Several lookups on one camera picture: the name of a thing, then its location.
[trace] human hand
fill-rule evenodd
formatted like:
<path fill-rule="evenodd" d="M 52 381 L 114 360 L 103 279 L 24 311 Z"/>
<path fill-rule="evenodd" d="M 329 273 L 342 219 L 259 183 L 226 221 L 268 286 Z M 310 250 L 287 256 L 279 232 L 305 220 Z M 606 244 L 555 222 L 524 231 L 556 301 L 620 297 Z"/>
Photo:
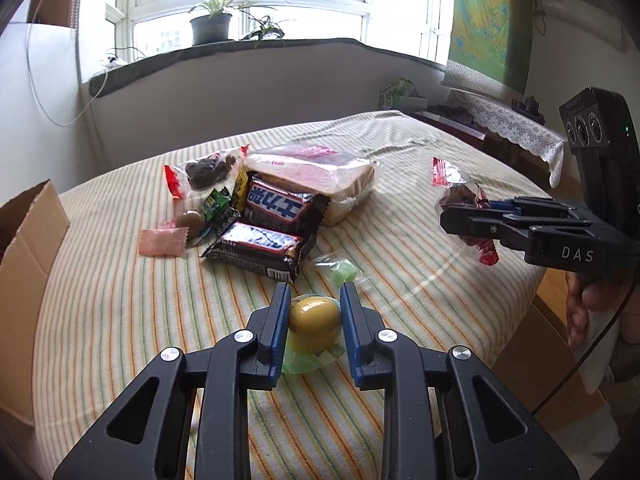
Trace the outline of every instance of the human hand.
<path fill-rule="evenodd" d="M 615 310 L 626 296 L 634 272 L 628 270 L 613 278 L 598 280 L 583 287 L 580 276 L 574 272 L 565 274 L 568 290 L 566 294 L 567 344 L 571 348 L 580 345 L 587 335 L 589 325 L 588 310 L 602 312 Z"/>

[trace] green and yellow painting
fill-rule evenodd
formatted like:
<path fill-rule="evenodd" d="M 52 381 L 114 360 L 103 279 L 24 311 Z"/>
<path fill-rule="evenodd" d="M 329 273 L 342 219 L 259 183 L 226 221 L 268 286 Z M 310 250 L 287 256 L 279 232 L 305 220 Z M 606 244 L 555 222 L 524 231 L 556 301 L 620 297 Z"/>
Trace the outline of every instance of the green and yellow painting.
<path fill-rule="evenodd" d="M 524 93 L 531 0 L 454 0 L 449 59 Z"/>

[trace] barcode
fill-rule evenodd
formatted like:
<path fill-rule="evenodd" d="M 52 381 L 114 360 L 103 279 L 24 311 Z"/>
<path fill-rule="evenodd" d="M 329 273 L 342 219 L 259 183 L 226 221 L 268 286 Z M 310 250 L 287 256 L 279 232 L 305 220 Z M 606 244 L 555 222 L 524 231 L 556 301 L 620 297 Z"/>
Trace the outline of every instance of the barcode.
<path fill-rule="evenodd" d="M 283 272 L 282 270 L 267 268 L 267 276 L 275 278 L 279 282 L 290 282 L 291 274 L 289 271 Z"/>

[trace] camera lens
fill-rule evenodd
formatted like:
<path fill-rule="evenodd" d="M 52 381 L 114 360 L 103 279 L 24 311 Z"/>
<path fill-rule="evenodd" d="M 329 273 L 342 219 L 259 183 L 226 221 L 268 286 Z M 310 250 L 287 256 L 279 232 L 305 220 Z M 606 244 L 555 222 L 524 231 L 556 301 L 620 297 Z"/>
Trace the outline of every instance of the camera lens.
<path fill-rule="evenodd" d="M 583 146 L 586 146 L 589 143 L 589 137 L 587 135 L 587 125 L 584 124 L 584 119 L 582 117 L 575 118 L 575 130 L 578 132 L 578 139 Z"/>
<path fill-rule="evenodd" d="M 566 124 L 566 136 L 569 137 L 569 142 L 575 144 L 575 131 L 571 123 Z"/>
<path fill-rule="evenodd" d="M 602 140 L 602 129 L 600 127 L 600 121 L 596 117 L 596 114 L 589 114 L 589 127 L 591 128 L 591 135 L 596 139 L 596 142 Z"/>

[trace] white lace cloth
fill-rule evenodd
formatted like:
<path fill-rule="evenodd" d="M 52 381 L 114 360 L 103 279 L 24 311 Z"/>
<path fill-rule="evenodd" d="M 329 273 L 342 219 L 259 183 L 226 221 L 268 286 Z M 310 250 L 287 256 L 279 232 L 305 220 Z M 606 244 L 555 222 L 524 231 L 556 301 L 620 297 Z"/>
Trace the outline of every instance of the white lace cloth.
<path fill-rule="evenodd" d="M 511 110 L 510 107 L 478 95 L 452 90 L 449 106 L 462 106 L 476 123 L 540 157 L 549 165 L 549 184 L 556 187 L 562 173 L 564 139 L 553 130 Z"/>

